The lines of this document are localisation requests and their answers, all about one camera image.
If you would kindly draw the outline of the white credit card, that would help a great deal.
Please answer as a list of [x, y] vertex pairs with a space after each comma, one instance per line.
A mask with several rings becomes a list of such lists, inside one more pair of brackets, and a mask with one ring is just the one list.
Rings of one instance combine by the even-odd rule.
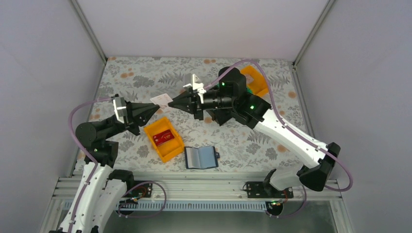
[[152, 97], [150, 98], [150, 101], [159, 105], [159, 109], [163, 112], [169, 112], [173, 109], [169, 106], [169, 103], [172, 102], [173, 99], [166, 93]]

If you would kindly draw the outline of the blue card holder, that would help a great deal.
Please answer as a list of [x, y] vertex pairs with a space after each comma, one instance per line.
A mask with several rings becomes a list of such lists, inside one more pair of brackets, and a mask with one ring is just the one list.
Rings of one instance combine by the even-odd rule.
[[186, 169], [211, 169], [219, 167], [220, 154], [214, 146], [184, 147]]

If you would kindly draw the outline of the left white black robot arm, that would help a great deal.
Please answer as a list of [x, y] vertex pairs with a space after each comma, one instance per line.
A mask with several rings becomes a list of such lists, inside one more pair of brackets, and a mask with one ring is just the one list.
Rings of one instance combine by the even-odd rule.
[[[114, 114], [102, 121], [84, 122], [73, 129], [73, 115], [89, 104], [110, 101]], [[56, 233], [102, 233], [120, 199], [133, 190], [131, 171], [114, 169], [118, 142], [110, 138], [125, 131], [140, 134], [159, 109], [154, 103], [135, 103], [123, 97], [92, 100], [75, 107], [68, 118], [70, 134], [86, 155], [82, 178], [73, 203]]]

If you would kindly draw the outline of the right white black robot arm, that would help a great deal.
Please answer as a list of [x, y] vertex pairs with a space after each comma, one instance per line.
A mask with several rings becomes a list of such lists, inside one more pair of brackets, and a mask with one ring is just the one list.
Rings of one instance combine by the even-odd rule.
[[303, 164], [288, 170], [271, 170], [265, 185], [279, 191], [301, 185], [312, 191], [323, 191], [340, 147], [316, 140], [290, 124], [270, 103], [247, 90], [246, 77], [237, 68], [224, 67], [219, 75], [218, 84], [210, 90], [197, 83], [196, 76], [192, 75], [185, 92], [173, 98], [168, 106], [192, 114], [198, 120], [204, 119], [204, 111], [228, 110], [235, 121], [273, 138]]

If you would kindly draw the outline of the red VIP card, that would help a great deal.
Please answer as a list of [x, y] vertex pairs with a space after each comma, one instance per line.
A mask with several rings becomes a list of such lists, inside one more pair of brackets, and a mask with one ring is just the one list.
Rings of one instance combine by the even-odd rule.
[[160, 146], [164, 143], [167, 143], [168, 141], [171, 141], [174, 139], [174, 135], [171, 130], [165, 130], [161, 133], [158, 133], [153, 136], [153, 141], [156, 146]]

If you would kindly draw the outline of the card in far orange bin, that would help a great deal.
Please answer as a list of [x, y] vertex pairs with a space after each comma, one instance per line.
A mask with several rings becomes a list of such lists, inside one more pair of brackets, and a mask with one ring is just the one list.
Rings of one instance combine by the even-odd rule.
[[245, 74], [246, 77], [246, 83], [250, 84], [254, 81], [254, 78], [250, 74]]

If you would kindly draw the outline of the black bin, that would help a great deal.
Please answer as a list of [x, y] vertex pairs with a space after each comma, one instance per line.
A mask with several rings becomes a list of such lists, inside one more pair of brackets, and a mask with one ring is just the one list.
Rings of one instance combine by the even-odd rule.
[[233, 114], [237, 113], [234, 109], [214, 109], [206, 111], [219, 126], [222, 126], [227, 121], [233, 118]]

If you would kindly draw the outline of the near orange bin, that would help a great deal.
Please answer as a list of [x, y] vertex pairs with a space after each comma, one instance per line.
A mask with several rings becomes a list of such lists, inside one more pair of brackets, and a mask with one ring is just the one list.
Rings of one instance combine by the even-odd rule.
[[184, 152], [183, 139], [168, 118], [149, 124], [144, 132], [163, 163]]

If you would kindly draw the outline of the orange bin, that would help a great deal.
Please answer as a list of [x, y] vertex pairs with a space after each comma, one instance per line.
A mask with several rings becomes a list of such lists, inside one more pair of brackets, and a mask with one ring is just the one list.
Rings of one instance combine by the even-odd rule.
[[241, 69], [240, 72], [243, 75], [250, 74], [254, 78], [254, 81], [252, 83], [246, 84], [252, 94], [263, 97], [264, 95], [269, 93], [269, 89], [264, 76], [253, 66], [246, 66]]
[[168, 118], [149, 124], [144, 132], [163, 163], [184, 152], [183, 139]]

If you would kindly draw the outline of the floral table mat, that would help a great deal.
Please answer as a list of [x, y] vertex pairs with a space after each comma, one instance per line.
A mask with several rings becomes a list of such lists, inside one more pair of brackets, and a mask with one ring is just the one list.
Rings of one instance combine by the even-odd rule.
[[[205, 84], [218, 76], [219, 70], [236, 62], [230, 58], [182, 57], [109, 57], [98, 87], [97, 97], [118, 94], [131, 102], [150, 101], [168, 94], [176, 97], [184, 91], [183, 78], [194, 73]], [[271, 83], [276, 107], [281, 116], [305, 131], [306, 126], [292, 77], [292, 65], [286, 60], [258, 61]], [[209, 114], [204, 120], [180, 110], [158, 110], [151, 118], [155, 122], [169, 119], [187, 147], [214, 146], [220, 158], [217, 172], [261, 172], [273, 168], [300, 165], [298, 158], [279, 142], [230, 120], [219, 126]], [[145, 133], [138, 136], [124, 132], [114, 136], [119, 143], [116, 169], [144, 172], [184, 172], [185, 157], [179, 154], [163, 163]]]

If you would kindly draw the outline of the far orange bin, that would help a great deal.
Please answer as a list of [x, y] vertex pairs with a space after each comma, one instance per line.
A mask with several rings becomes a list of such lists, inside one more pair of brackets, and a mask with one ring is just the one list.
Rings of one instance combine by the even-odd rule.
[[263, 97], [264, 95], [269, 93], [269, 89], [264, 76], [253, 66], [246, 66], [241, 69], [240, 72], [243, 75], [250, 74], [254, 78], [254, 81], [252, 83], [246, 84], [252, 94]]

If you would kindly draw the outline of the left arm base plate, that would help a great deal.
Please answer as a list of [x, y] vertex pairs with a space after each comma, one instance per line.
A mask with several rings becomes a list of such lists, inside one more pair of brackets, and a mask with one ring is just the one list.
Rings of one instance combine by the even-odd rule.
[[151, 181], [134, 181], [127, 188], [122, 198], [150, 198], [152, 195], [153, 183]]

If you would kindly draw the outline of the aluminium rail frame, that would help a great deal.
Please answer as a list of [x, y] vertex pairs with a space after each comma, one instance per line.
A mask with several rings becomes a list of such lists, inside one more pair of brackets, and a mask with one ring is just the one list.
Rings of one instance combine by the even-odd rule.
[[[138, 181], [154, 181], [164, 187], [168, 200], [248, 200], [243, 186], [248, 181], [263, 181], [267, 172], [134, 172]], [[77, 172], [69, 178], [59, 178], [52, 199], [72, 199], [82, 175]], [[303, 198], [303, 189], [292, 188], [291, 201]], [[342, 200], [339, 192], [325, 188], [322, 192], [307, 190], [310, 201]]]

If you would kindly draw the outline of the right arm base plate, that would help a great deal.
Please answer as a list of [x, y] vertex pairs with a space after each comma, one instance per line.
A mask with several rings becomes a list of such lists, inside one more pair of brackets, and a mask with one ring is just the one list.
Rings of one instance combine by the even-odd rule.
[[291, 187], [279, 191], [270, 184], [263, 184], [263, 182], [246, 182], [242, 190], [247, 193], [247, 197], [250, 199], [285, 199], [294, 197]]

